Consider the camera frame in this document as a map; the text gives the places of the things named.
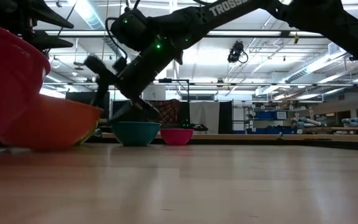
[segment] wooden floor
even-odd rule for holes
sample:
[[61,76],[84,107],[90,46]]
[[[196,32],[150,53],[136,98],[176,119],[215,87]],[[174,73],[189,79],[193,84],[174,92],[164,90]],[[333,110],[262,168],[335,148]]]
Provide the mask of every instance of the wooden floor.
[[358,151],[89,144],[4,154],[0,223],[358,223]]

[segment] black robotic arm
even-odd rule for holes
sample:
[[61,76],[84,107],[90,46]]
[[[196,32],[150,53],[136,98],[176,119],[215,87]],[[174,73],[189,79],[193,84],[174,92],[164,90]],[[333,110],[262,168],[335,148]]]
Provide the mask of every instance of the black robotic arm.
[[[146,18],[137,9],[126,11],[112,24],[111,32],[120,43],[140,52],[139,56],[127,66],[116,67],[118,75],[113,82],[108,78],[113,73],[93,71],[99,74],[100,83],[115,85],[142,108],[147,104],[140,94],[172,60],[182,64],[184,49],[209,31],[256,9],[264,9],[299,30],[320,33],[358,58],[358,19],[343,9],[341,0],[293,0],[290,5],[279,0],[218,0],[159,17]],[[104,67],[96,62],[90,56],[85,64]]]

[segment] red bowl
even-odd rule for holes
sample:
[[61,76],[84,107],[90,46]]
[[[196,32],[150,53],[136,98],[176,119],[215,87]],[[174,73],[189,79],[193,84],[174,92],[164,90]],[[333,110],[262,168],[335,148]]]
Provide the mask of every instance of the red bowl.
[[170,146],[184,146],[193,135],[192,129],[161,129],[161,137]]
[[39,95],[15,120],[1,142],[9,146],[60,150],[74,146],[99,121],[99,108]]
[[0,137],[39,94],[48,60],[33,46],[0,28]]

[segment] teal bowl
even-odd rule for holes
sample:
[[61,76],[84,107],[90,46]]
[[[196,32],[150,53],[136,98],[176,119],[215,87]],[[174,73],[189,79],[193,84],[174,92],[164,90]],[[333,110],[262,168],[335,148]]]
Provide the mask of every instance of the teal bowl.
[[160,130],[160,123],[123,121],[113,123],[111,127],[123,146],[147,146]]

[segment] bowl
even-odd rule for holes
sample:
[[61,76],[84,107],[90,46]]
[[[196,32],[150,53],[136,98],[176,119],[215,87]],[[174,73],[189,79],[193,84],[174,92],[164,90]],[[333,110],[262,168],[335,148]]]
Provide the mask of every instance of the bowl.
[[192,129],[172,128],[161,129],[161,137],[170,146],[184,146],[193,135]]
[[160,129],[160,123],[123,121],[111,125],[116,139],[123,146],[147,146]]
[[49,71],[35,47],[0,28],[0,137],[39,94]]
[[99,108],[39,95],[3,134],[8,146],[60,150],[83,141],[99,121]]

